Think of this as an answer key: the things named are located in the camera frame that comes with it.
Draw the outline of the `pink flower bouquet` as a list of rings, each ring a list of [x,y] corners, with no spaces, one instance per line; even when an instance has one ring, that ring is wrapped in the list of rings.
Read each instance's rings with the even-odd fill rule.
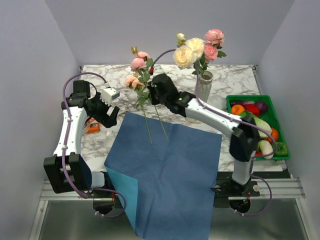
[[[145,90],[146,84],[143,82],[141,77],[138,78],[137,76],[133,75],[133,76],[128,76],[125,79],[125,86],[134,90],[135,93],[137,94],[137,103],[135,104],[135,106],[137,109],[141,108],[142,110],[149,140],[150,140],[150,143],[152,144],[153,143],[152,135],[151,135],[150,126],[149,126],[149,122],[148,122],[145,107],[144,107],[145,103],[147,102],[147,99],[149,98],[148,93]]]

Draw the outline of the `pink rose stem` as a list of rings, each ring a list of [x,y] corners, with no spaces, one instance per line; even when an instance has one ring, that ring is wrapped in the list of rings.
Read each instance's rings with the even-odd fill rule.
[[[204,41],[207,44],[220,47],[225,41],[225,35],[222,30],[211,29],[204,35]]]
[[[154,63],[154,61],[147,52],[139,51],[137,47],[131,47],[131,53],[134,55],[134,59],[132,60],[131,66],[130,66],[131,71],[133,72],[132,76],[142,78],[143,82],[146,85],[145,90],[148,94],[148,99],[146,103],[151,103],[149,92],[147,91],[147,83],[151,79],[149,70],[151,68],[151,65]]]

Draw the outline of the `small white flower sprig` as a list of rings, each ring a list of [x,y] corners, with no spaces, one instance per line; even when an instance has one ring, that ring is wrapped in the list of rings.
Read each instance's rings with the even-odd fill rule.
[[[204,51],[204,40],[198,37],[187,39],[183,33],[177,33],[175,36],[177,48],[173,53],[174,63],[179,69],[198,68],[198,60]]]

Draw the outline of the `single green flower stem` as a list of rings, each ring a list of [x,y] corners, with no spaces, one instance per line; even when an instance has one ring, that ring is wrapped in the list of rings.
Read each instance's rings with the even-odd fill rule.
[[[227,54],[222,51],[222,47],[216,47],[214,44],[205,43],[203,48],[203,53],[197,62],[198,73],[201,77],[206,76],[205,71],[208,68],[210,62],[215,61],[217,58],[224,58]]]

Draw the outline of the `blue wrapping paper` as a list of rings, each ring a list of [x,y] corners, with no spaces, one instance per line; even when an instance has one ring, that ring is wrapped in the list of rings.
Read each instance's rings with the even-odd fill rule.
[[[104,164],[138,237],[209,238],[221,144],[220,134],[125,114]]]

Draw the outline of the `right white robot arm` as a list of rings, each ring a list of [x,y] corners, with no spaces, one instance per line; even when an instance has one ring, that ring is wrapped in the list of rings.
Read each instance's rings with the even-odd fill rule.
[[[178,91],[171,78],[161,73],[147,83],[152,105],[164,105],[170,112],[200,121],[230,140],[229,153],[234,158],[230,191],[241,196],[248,190],[253,158],[259,143],[258,127],[252,116],[241,117],[219,110],[187,91]]]

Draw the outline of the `white ceramic vase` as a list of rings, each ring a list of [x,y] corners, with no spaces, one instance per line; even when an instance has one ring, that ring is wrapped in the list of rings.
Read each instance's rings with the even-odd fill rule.
[[[207,102],[212,88],[213,73],[205,70],[203,75],[199,75],[199,80],[196,81],[194,94],[203,102]]]

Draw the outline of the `red pepper toy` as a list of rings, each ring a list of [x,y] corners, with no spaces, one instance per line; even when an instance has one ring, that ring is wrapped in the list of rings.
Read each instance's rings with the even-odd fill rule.
[[[245,104],[244,109],[247,110],[248,112],[252,113],[256,117],[260,116],[260,109],[256,107],[254,104]]]

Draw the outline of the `green lettuce toy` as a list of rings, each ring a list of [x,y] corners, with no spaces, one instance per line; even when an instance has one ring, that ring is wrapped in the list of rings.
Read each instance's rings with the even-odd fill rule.
[[[245,111],[241,112],[239,114],[239,116],[241,116],[243,118],[245,116],[252,116],[253,117],[255,125],[257,127],[259,127],[260,129],[264,130],[264,131],[258,130],[258,134],[259,134],[261,139],[267,138],[268,137],[267,134],[271,135],[272,128],[270,127],[270,125],[266,121],[264,121],[264,120],[260,119],[259,117],[255,116],[253,113],[245,110]]]

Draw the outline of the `purple onion toy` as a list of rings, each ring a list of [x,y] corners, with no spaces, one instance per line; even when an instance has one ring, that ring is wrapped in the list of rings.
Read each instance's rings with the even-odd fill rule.
[[[268,105],[263,101],[256,101],[253,105],[259,109],[261,114],[266,113],[269,108]]]

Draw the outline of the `green plastic basket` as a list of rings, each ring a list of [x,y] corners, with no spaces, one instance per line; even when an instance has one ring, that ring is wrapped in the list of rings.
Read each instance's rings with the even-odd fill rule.
[[[268,95],[228,95],[226,97],[226,107],[229,113],[232,113],[231,108],[234,105],[247,105],[254,104],[257,101],[265,102],[268,105],[268,111],[265,113],[260,113],[261,120],[267,122],[271,128],[275,128],[279,133],[279,139],[277,142],[286,143],[284,135],[282,133],[280,124],[278,122],[278,117],[274,109],[271,98]],[[290,153],[288,152],[287,157],[276,157],[275,154],[271,158],[274,161],[288,160],[290,158]]]

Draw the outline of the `red chili toy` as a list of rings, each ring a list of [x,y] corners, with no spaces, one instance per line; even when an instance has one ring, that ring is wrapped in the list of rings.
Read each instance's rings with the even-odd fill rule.
[[[263,153],[261,151],[255,153],[256,158],[263,158]]]

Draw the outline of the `orange pumpkin toy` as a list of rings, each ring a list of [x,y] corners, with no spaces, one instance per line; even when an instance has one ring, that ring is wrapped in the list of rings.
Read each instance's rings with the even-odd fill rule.
[[[278,139],[279,139],[279,132],[275,129],[275,128],[271,128],[271,137],[277,142],[278,141]],[[268,141],[268,142],[270,142],[270,143],[272,143],[273,142],[273,140],[270,138],[270,137],[266,137],[265,138],[265,140],[266,141]]]

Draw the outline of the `white radish toy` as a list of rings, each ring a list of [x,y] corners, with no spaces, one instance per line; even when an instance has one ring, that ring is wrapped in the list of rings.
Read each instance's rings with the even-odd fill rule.
[[[263,157],[267,160],[270,160],[274,156],[272,144],[267,140],[261,140],[259,142],[259,150],[261,151]]]

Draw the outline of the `green pepper toy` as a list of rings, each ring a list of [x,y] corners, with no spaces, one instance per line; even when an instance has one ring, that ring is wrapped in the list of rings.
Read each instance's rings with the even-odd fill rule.
[[[274,153],[276,157],[287,157],[289,155],[289,150],[284,142],[277,142],[277,151]]]

